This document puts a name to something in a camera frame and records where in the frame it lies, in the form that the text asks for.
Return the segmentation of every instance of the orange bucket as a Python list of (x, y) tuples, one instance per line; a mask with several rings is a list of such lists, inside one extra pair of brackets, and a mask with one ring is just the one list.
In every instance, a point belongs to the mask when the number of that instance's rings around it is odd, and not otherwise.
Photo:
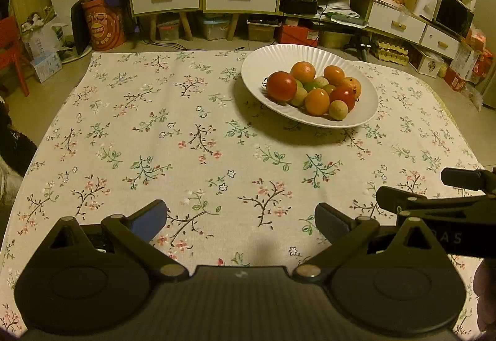
[(94, 50), (110, 50), (126, 41), (120, 7), (111, 7), (105, 0), (83, 2), (81, 6)]

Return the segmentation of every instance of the yellow-green fruit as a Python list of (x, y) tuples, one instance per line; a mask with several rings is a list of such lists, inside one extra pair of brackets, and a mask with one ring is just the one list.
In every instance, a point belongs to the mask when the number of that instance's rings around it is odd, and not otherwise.
[(329, 116), (337, 121), (344, 120), (348, 116), (348, 106), (342, 100), (335, 100), (329, 105)]
[(296, 91), (296, 95), (294, 95), (294, 98), (291, 99), (289, 103), (296, 107), (303, 106), (307, 95), (308, 92), (304, 90), (304, 88), (298, 88)]
[(307, 93), (312, 92), (314, 89), (320, 89), (321, 87), (318, 86), (318, 83), (315, 82), (309, 82), (304, 85), (305, 90)]
[(327, 92), (328, 95), (331, 94), (331, 92), (336, 89), (336, 87), (334, 85), (326, 85), (322, 88), (323, 90), (325, 90)]
[(329, 81), (324, 77), (318, 77), (313, 80), (314, 83), (318, 84), (317, 88), (324, 88), (324, 86), (329, 84)]

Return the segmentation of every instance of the floral tablecloth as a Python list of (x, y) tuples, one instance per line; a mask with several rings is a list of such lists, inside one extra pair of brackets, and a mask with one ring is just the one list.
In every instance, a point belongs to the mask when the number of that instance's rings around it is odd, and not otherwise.
[[(443, 186), (440, 172), (478, 168), (477, 159), (420, 80), (355, 63), (378, 91), (379, 112), (360, 128), (330, 131), (259, 103), (240, 78), (248, 54), (93, 54), (13, 207), (0, 254), (0, 326), (25, 331), (14, 284), (61, 216), (95, 224), (163, 199), (170, 216), (152, 243), (190, 272), (197, 264), (292, 270), (328, 247), (315, 227), (319, 202), (394, 224), (375, 201), (382, 185), (429, 197), (468, 194)], [(467, 283), (455, 331), (471, 337), (478, 261), (452, 261)]]

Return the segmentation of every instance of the floral pattern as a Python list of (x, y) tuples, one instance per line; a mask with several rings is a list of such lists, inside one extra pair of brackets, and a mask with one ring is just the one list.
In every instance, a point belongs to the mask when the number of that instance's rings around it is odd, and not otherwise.
[[(370, 122), (306, 126), (259, 103), (239, 79), (247, 52), (95, 53), (49, 127), (13, 207), (0, 259), (0, 327), (25, 331), (12, 287), (62, 216), (97, 224), (155, 199), (168, 207), (156, 248), (198, 264), (298, 264), (329, 246), (314, 209), (394, 225), (382, 185), (428, 197), (475, 194), (443, 186), (446, 167), (480, 165), (424, 83), (354, 63), (379, 94)], [(455, 331), (478, 334), (471, 281), (477, 259), (452, 256), (467, 285)]]

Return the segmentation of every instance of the plastic chair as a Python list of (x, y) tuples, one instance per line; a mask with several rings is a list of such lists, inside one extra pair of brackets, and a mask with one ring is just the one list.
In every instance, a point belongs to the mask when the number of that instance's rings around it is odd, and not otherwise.
[(22, 91), (25, 96), (28, 96), (29, 89), (26, 80), (24, 79), (24, 75), (22, 74), (21, 61), (31, 67), (29, 60), (21, 54), (16, 18), (14, 16), (9, 16), (8, 18), (0, 20), (0, 69), (5, 68), (10, 64), (14, 64), (17, 76), (21, 82)]

